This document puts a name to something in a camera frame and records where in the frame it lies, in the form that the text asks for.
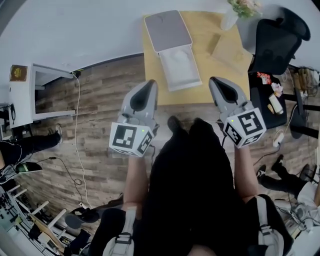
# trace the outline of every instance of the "black pants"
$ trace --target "black pants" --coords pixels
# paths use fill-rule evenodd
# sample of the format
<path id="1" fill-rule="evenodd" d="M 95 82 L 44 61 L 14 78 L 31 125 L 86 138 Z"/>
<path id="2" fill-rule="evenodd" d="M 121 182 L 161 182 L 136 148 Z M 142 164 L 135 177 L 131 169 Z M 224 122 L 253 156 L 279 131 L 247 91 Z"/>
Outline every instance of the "black pants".
<path id="1" fill-rule="evenodd" d="M 281 179 L 262 175 L 258 179 L 259 183 L 267 189 L 290 193 L 294 195 L 295 198 L 298 198 L 300 191 L 307 182 L 298 178 L 296 175 L 289 174 L 282 164 L 278 164 L 275 172 Z"/>
<path id="2" fill-rule="evenodd" d="M 21 160 L 27 155 L 55 147 L 60 141 L 59 133 L 55 132 L 46 136 L 31 136 L 18 140 L 15 144 L 22 149 Z"/>
<path id="3" fill-rule="evenodd" d="M 195 244 L 218 256 L 242 255 L 243 208 L 219 138 L 197 119 L 189 134 L 175 132 L 154 162 L 135 255 L 186 256 Z"/>

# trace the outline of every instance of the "black shoe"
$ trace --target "black shoe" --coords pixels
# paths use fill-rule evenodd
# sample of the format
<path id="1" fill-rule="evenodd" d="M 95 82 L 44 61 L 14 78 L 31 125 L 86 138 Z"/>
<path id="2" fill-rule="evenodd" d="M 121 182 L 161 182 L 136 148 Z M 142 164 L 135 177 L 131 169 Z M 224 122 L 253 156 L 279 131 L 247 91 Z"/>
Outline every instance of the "black shoe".
<path id="1" fill-rule="evenodd" d="M 257 174 L 256 174 L 256 177 L 259 179 L 263 175 L 266 175 L 266 169 L 267 169 L 267 166 L 265 164 L 261 165 L 259 167 L 259 170 L 258 170 Z"/>
<path id="2" fill-rule="evenodd" d="M 283 154 L 279 155 L 275 163 L 271 166 L 271 170 L 274 172 L 277 172 L 278 167 L 282 166 L 283 160 L 284 160 L 284 155 Z"/>
<path id="3" fill-rule="evenodd" d="M 197 122 L 203 122 L 203 120 L 199 117 L 196 117 L 194 120 L 193 120 L 193 123 L 197 123 Z"/>
<path id="4" fill-rule="evenodd" d="M 169 117 L 167 124 L 170 131 L 173 133 L 176 133 L 179 129 L 182 129 L 180 120 L 174 115 Z"/>

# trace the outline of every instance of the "yellow table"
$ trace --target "yellow table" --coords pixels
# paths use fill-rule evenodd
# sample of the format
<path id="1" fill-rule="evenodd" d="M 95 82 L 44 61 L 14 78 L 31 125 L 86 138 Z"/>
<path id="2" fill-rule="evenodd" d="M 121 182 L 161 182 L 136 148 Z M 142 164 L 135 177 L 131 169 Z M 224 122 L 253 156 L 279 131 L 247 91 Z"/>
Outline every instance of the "yellow table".
<path id="1" fill-rule="evenodd" d="M 211 54 L 217 44 L 220 35 L 231 39 L 242 47 L 239 31 L 236 25 L 230 30 L 220 29 L 223 14 L 207 11 L 181 11 L 182 18 L 189 30 L 193 44 L 192 51 L 199 70 L 202 85 L 170 92 L 165 73 L 157 57 L 146 25 L 143 21 L 143 49 L 145 79 L 154 79 L 158 84 L 158 105 L 175 105 L 190 103 L 212 103 L 213 99 L 209 90 L 210 77 L 226 78 L 239 85 L 248 99 L 250 99 L 248 74 L 239 74 L 234 69 L 215 60 Z M 245 55 L 244 70 L 248 70 L 251 57 Z"/>

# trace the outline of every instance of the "white power cable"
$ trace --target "white power cable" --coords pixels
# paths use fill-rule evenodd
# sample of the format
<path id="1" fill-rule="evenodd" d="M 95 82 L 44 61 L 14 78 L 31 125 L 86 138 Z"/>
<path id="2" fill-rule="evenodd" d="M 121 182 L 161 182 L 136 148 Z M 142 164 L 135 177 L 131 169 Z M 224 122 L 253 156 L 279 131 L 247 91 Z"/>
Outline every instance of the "white power cable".
<path id="1" fill-rule="evenodd" d="M 81 255 L 82 251 L 86 249 L 89 245 L 91 245 L 91 243 L 88 243 L 85 247 L 83 247 L 82 250 L 79 252 L 79 255 Z"/>
<path id="2" fill-rule="evenodd" d="M 289 71 L 289 75 L 290 75 L 290 78 L 291 78 L 292 87 L 293 87 L 293 90 L 294 90 L 294 89 L 295 89 L 295 82 L 294 82 L 294 79 L 293 79 L 293 77 L 292 77 L 292 75 L 291 75 L 291 71 L 290 71 L 289 68 L 286 68 L 286 70 Z"/>
<path id="3" fill-rule="evenodd" d="M 83 171 L 83 182 L 84 182 L 84 189 L 85 189 L 85 198 L 86 198 L 86 201 L 87 203 L 89 204 L 90 208 L 92 209 L 92 205 L 89 203 L 88 201 L 88 190 L 87 190 L 87 184 L 86 184 L 86 178 L 85 178 L 85 175 L 86 175 L 86 172 L 85 172 L 85 168 L 82 164 L 82 161 L 81 161 L 81 157 L 80 157 L 80 154 L 79 154 L 79 150 L 78 150 L 78 146 L 77 146 L 77 126 L 78 126 L 78 113 L 79 113 L 79 101 L 80 101 L 80 94 L 81 94 L 81 91 L 80 91 L 80 82 L 79 82 L 79 79 L 78 77 L 75 76 L 75 74 L 72 72 L 72 75 L 75 77 L 75 79 L 77 80 L 78 82 L 78 88 L 79 88 L 79 97 L 78 97 L 78 103 L 77 103 L 77 106 L 76 106 L 76 116 L 75 116 L 75 129 L 74 129 L 74 138 L 75 138 L 75 149 L 76 149 L 76 152 L 78 153 L 78 157 L 79 157 L 79 162 L 81 164 L 81 168 L 82 168 L 82 171 Z"/>
<path id="4" fill-rule="evenodd" d="M 290 121 L 288 122 L 288 125 L 287 125 L 286 128 L 285 128 L 285 131 L 284 131 L 283 136 L 286 135 L 286 133 L 287 133 L 287 130 L 288 130 L 288 128 L 289 128 L 289 125 L 290 125 L 290 123 L 291 123 L 292 118 L 294 117 L 295 109 L 296 109 L 297 106 L 298 106 L 298 104 L 295 105 L 294 108 L 293 108 L 293 110 L 292 110 L 292 115 L 291 115 Z"/>

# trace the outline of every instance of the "desk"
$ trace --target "desk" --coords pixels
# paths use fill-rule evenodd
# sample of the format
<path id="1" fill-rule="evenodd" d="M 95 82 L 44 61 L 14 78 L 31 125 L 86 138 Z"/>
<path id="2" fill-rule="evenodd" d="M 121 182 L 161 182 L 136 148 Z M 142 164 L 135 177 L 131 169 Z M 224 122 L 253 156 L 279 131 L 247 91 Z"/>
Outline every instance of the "desk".
<path id="1" fill-rule="evenodd" d="M 226 78 L 239 85 L 246 97 L 250 99 L 249 79 L 247 72 L 238 72 L 223 63 L 213 59 L 211 54 L 220 35 L 231 39 L 242 47 L 237 26 L 228 31 L 220 29 L 223 14 L 207 11 L 181 11 L 181 16 L 189 30 L 193 45 L 192 51 L 197 64 L 202 85 L 197 87 L 169 92 L 164 70 L 160 58 L 155 53 L 146 25 L 143 23 L 143 49 L 145 79 L 154 79 L 158 84 L 158 105 L 175 105 L 190 103 L 212 103 L 209 90 L 211 77 Z M 248 70 L 252 58 L 246 56 L 244 70 Z"/>
<path id="2" fill-rule="evenodd" d="M 72 79 L 74 76 L 65 71 L 30 64 L 27 66 L 26 80 L 9 82 L 9 104 L 14 105 L 15 120 L 9 110 L 10 128 L 32 124 L 36 120 L 74 115 L 76 111 L 36 113 L 35 91 L 37 73 L 45 73 Z"/>

